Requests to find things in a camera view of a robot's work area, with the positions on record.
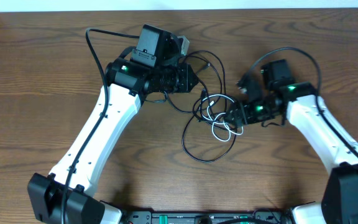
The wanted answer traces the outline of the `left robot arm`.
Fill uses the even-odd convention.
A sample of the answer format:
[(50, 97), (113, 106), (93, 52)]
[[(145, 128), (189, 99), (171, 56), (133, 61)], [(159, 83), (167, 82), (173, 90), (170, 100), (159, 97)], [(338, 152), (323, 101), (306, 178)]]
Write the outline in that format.
[(122, 210), (99, 200), (106, 161), (129, 121), (151, 93), (188, 93), (196, 74), (183, 61), (185, 36), (144, 25), (137, 45), (106, 67), (97, 103), (75, 141), (48, 175), (34, 174), (27, 191), (35, 218), (43, 223), (119, 223)]

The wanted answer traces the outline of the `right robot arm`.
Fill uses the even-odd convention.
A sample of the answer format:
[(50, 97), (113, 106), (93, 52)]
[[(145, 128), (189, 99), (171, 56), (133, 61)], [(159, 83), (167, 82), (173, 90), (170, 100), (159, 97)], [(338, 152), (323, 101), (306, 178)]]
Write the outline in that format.
[(282, 116), (304, 135), (329, 174), (322, 201), (291, 208), (282, 222), (358, 223), (358, 142), (329, 112), (311, 83), (295, 81), (286, 60), (261, 69), (268, 95), (262, 96), (260, 86), (246, 79), (249, 98), (231, 105), (224, 124), (240, 128)]

